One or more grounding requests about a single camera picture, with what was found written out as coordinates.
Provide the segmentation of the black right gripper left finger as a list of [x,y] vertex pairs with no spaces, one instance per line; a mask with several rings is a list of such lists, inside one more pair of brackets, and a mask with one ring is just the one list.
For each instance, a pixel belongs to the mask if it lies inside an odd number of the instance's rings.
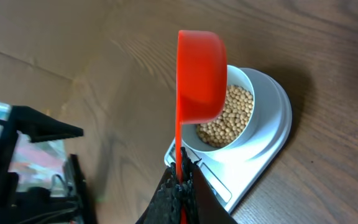
[[179,224],[181,222],[181,202],[175,163],[165,169],[155,193],[135,224]]

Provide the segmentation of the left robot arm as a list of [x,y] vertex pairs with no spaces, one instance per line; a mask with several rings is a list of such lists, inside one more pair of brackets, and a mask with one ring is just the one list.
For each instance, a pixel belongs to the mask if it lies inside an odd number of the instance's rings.
[[0,103],[0,224],[97,223],[76,154],[81,128],[28,106]]

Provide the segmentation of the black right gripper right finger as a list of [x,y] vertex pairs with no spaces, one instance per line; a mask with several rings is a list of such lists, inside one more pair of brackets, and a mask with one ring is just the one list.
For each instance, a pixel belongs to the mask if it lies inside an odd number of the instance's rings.
[[235,219],[225,211],[213,194],[211,187],[203,175],[198,161],[192,161],[185,150],[181,147],[183,173],[187,170],[191,173],[194,188],[196,208],[198,212],[198,223],[200,224],[237,224]]

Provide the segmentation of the red plastic measuring scoop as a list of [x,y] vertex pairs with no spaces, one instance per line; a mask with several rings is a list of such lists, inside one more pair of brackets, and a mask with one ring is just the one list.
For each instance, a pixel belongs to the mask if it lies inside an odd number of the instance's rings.
[[177,44],[175,120],[176,175],[183,182],[182,126],[207,123],[223,110],[227,84],[226,48],[210,31],[180,30]]

